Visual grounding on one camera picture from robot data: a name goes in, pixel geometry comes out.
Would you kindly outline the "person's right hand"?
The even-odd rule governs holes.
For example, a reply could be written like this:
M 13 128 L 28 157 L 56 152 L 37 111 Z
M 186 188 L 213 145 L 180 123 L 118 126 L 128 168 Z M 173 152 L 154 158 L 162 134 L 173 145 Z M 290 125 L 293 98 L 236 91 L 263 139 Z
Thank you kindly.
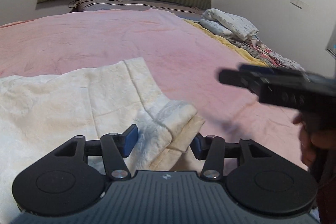
M 301 161 L 322 187 L 335 178 L 335 121 L 328 116 L 299 113 L 293 124 L 301 126 Z

